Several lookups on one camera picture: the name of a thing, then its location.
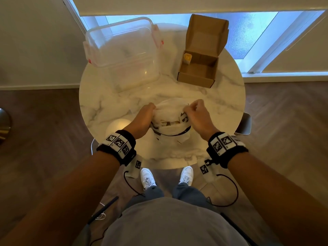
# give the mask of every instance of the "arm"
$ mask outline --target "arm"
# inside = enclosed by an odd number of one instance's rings
[[[124,129],[135,139],[148,131],[155,106],[145,105]],[[72,173],[0,242],[1,245],[71,245],[104,196],[120,164],[97,152]]]
[[[185,112],[204,140],[219,131],[203,100]],[[228,169],[285,246],[328,244],[328,209],[311,195],[249,153],[236,154]]]

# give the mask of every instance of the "white bag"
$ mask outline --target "white bag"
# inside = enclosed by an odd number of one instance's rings
[[[188,105],[182,98],[172,98],[156,105],[151,128],[159,142],[165,145],[182,144],[190,137],[191,124],[183,108]]]

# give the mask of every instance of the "jeans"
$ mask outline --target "jeans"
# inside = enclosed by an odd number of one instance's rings
[[[145,190],[144,195],[145,196],[137,195],[131,198],[124,210],[141,202],[164,197],[163,191],[158,186],[149,187]],[[187,183],[180,183],[175,186],[172,191],[172,198],[214,211],[213,206],[203,195],[203,193],[195,187],[188,186]]]

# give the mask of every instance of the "shoe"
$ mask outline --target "shoe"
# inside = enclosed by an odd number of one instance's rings
[[[144,190],[150,188],[151,186],[156,186],[154,176],[148,168],[143,168],[140,171],[140,178]]]
[[[181,172],[180,183],[187,183],[188,186],[191,186],[194,178],[194,170],[191,166],[184,167]]]

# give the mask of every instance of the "round table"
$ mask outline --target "round table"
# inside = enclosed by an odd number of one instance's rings
[[[106,128],[115,119],[134,119],[144,104],[160,103],[173,97],[193,102],[203,99],[214,125],[221,131],[233,134],[242,118],[245,107],[245,87],[240,70],[226,49],[219,56],[218,72],[214,85],[208,89],[176,81],[187,27],[176,24],[158,24],[164,39],[159,53],[161,77],[156,84],[141,86],[124,93],[112,93],[98,75],[98,70],[87,64],[83,72],[79,101],[82,117],[92,136],[101,142]],[[151,129],[136,141],[135,150],[144,160],[142,167],[156,169],[182,168],[204,161],[208,157],[207,142],[193,130],[190,138],[175,147],[158,142]]]

